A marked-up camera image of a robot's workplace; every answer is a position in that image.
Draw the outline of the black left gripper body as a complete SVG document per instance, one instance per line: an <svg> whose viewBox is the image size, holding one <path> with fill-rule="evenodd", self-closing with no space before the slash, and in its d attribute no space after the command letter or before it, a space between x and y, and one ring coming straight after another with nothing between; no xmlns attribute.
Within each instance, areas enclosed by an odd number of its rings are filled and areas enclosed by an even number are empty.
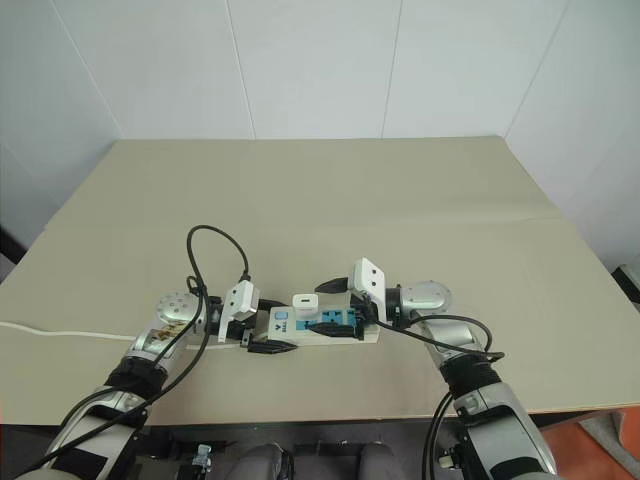
<svg viewBox="0 0 640 480"><path fill-rule="evenodd" d="M261 299L255 314L246 320L233 320L229 323L227 338L238 341L240 347L247 351L269 351L268 324L273 307L273 300Z"/></svg>

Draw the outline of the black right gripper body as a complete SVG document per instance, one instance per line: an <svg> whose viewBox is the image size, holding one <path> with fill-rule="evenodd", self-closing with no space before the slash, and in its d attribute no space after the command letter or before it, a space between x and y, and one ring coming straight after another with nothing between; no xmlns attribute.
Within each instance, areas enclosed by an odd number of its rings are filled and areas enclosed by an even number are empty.
<svg viewBox="0 0 640 480"><path fill-rule="evenodd" d="M363 339L365 330L376 324L376 306L368 294L357 296L352 294L350 297L350 307L355 314L354 337Z"/></svg>

